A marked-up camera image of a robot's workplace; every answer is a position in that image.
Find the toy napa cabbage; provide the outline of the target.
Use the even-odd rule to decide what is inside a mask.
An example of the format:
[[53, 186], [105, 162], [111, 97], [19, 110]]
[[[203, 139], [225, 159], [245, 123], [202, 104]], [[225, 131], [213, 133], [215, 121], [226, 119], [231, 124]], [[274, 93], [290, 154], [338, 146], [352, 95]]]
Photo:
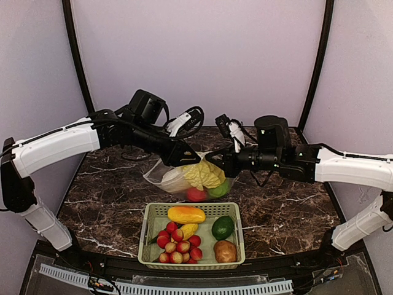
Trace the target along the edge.
[[181, 192], [195, 187], [202, 191], [221, 185], [226, 180], [222, 170], [215, 165], [201, 161], [198, 164], [173, 168], [166, 172], [161, 184], [168, 192]]

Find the clear dotted zip top bag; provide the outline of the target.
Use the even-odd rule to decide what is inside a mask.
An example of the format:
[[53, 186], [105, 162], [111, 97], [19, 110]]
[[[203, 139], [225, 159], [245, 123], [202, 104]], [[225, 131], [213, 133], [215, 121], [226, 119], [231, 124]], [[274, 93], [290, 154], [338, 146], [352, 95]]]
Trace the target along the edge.
[[207, 202], [227, 195], [235, 182], [225, 176], [218, 166], [205, 159], [207, 153], [199, 152], [201, 161], [181, 167], [168, 167], [159, 160], [143, 175], [149, 183], [159, 189], [188, 202]]

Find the green toy apple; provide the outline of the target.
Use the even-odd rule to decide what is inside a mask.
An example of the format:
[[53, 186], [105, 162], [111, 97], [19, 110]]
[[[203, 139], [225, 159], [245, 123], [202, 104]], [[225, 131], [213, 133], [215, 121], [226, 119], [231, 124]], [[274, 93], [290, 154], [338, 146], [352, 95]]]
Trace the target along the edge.
[[228, 194], [229, 191], [230, 191], [230, 183], [226, 179], [221, 185], [215, 188], [208, 189], [208, 194], [211, 198], [216, 199]]

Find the red toy pomegranate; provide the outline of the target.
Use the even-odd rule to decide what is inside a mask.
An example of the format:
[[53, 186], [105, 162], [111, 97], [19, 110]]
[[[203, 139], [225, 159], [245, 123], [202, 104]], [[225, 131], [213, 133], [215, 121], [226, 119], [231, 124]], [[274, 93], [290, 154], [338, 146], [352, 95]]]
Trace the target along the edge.
[[207, 193], [195, 187], [191, 187], [187, 190], [186, 197], [189, 202], [204, 202], [207, 200]]

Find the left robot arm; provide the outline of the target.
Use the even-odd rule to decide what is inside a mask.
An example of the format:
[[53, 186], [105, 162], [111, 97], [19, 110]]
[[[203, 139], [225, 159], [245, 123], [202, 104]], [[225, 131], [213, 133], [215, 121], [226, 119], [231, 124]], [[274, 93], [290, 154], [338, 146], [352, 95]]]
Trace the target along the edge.
[[102, 109], [78, 121], [26, 140], [4, 141], [1, 152], [1, 189], [4, 211], [22, 216], [57, 251], [77, 246], [76, 238], [35, 194], [31, 175], [75, 155], [113, 146], [134, 146], [156, 154], [164, 165], [181, 167], [199, 163], [200, 156], [185, 139], [200, 130], [204, 112], [193, 106], [163, 126], [155, 123], [166, 101], [137, 90], [130, 102], [116, 111]]

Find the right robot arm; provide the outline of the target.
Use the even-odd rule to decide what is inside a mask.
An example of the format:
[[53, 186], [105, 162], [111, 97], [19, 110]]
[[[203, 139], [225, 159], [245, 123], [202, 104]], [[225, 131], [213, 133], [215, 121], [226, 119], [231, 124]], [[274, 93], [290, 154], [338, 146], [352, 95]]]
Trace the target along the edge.
[[392, 156], [352, 154], [337, 151], [326, 144], [293, 146], [287, 120], [263, 116], [254, 121], [256, 144], [248, 146], [246, 132], [235, 119], [225, 114], [216, 124], [232, 144], [205, 155], [228, 178], [243, 170], [278, 172], [280, 177], [303, 183], [349, 183], [375, 187], [381, 193], [355, 217], [329, 229], [321, 250], [344, 252], [353, 244], [392, 223]]

